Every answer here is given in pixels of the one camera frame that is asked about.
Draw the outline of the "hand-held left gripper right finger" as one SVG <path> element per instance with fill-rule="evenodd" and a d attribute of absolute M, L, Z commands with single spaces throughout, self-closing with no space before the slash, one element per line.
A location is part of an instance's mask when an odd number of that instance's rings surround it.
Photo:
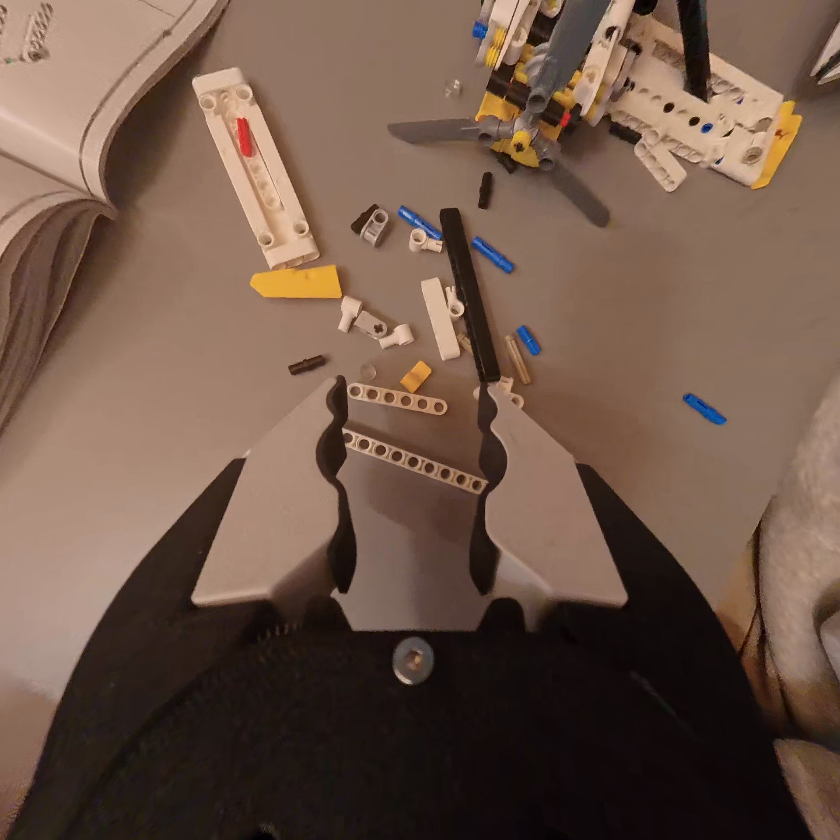
<path fill-rule="evenodd" d="M 562 603 L 620 608 L 627 591 L 574 457 L 500 384 L 479 388 L 480 492 L 469 573 L 535 631 Z"/>

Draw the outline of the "thick white lego beam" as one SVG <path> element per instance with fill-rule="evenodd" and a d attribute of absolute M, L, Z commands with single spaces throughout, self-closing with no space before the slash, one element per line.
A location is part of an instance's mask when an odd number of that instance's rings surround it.
<path fill-rule="evenodd" d="M 436 277 L 425 279 L 420 287 L 440 358 L 442 361 L 455 360 L 460 356 L 461 348 L 441 280 Z"/>

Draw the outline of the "open instruction booklet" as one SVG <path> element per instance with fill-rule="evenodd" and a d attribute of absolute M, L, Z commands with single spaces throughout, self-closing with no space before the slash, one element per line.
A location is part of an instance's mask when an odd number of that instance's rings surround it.
<path fill-rule="evenodd" d="M 136 103 L 225 1 L 2 1 L 1 428 L 16 412 L 100 217 Z"/>

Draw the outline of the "long black lego beam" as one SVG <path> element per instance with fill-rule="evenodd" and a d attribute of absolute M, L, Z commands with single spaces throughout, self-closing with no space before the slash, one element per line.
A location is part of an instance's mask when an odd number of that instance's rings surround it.
<path fill-rule="evenodd" d="M 476 277 L 462 216 L 457 208 L 447 207 L 439 212 L 439 221 L 458 299 L 465 304 L 464 321 L 479 381 L 484 384 L 498 383 L 501 379 L 500 366 L 480 294 L 480 285 Z"/>

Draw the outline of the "person's grey clothing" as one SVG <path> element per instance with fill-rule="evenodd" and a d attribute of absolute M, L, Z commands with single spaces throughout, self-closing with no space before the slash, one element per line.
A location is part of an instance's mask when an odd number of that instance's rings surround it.
<path fill-rule="evenodd" d="M 839 384 L 829 386 L 759 538 L 763 674 L 786 783 L 814 838 L 839 838 Z"/>

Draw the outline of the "yellow wedge lego panel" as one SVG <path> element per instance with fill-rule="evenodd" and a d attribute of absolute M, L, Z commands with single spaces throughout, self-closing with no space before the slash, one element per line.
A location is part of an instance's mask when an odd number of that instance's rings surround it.
<path fill-rule="evenodd" d="M 338 300 L 343 297 L 336 266 L 269 270 L 254 274 L 249 285 L 266 299 Z"/>

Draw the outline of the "long white lego beam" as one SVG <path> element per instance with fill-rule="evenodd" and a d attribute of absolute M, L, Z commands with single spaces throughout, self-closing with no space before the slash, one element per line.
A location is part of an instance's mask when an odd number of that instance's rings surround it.
<path fill-rule="evenodd" d="M 437 462 L 415 454 L 405 448 L 387 444 L 367 434 L 361 434 L 347 427 L 342 428 L 344 446 L 347 450 L 367 455 L 387 463 L 407 469 L 414 474 L 425 476 L 469 494 L 478 496 L 487 487 L 487 480 L 479 478 L 461 469 Z"/>

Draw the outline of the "tan lego axle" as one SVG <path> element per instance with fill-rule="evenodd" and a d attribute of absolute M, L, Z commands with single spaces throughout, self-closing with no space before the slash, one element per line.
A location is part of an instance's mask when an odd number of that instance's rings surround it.
<path fill-rule="evenodd" d="M 515 334 L 510 333 L 504 337 L 504 343 L 506 347 L 507 357 L 516 372 L 516 376 L 520 383 L 523 385 L 529 385 L 532 382 L 532 378 L 529 372 L 529 369 L 522 357 L 522 353 L 520 352 L 518 339 Z"/>

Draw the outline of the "white lego panel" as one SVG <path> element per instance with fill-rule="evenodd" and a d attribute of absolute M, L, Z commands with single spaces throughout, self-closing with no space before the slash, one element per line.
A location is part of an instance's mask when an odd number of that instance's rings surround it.
<path fill-rule="evenodd" d="M 268 267 L 296 268 L 320 256 L 309 222 L 257 102 L 239 68 L 197 76 L 192 88 L 220 160 Z M 255 154 L 238 149 L 236 119 L 246 118 Z"/>

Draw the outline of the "short white lego beam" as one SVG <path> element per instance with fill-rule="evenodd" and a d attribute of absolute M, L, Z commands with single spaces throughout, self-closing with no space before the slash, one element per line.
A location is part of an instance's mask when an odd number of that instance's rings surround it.
<path fill-rule="evenodd" d="M 448 405 L 444 400 L 369 384 L 351 383 L 347 386 L 347 393 L 349 399 L 356 402 L 388 406 L 436 417 L 445 415 L 448 411 Z"/>

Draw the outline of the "lego helicopter model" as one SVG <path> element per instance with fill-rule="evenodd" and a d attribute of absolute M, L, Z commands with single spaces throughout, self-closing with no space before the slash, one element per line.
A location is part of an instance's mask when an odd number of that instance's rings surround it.
<path fill-rule="evenodd" d="M 677 2 L 679 27 L 656 2 L 482 2 L 472 31 L 490 69 L 476 116 L 398 122 L 409 144 L 482 144 L 546 172 L 595 226 L 610 213 L 561 160 L 561 135 L 608 118 L 656 182 L 673 192 L 680 161 L 753 190 L 770 183 L 802 122 L 793 101 L 709 48 L 706 2 Z"/>

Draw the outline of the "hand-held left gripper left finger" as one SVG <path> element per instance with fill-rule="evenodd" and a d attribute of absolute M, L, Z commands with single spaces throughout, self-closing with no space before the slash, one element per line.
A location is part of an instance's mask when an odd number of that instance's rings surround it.
<path fill-rule="evenodd" d="M 357 541 L 340 480 L 348 385 L 327 378 L 245 457 L 192 592 L 197 607 L 268 602 L 299 624 L 351 587 Z"/>

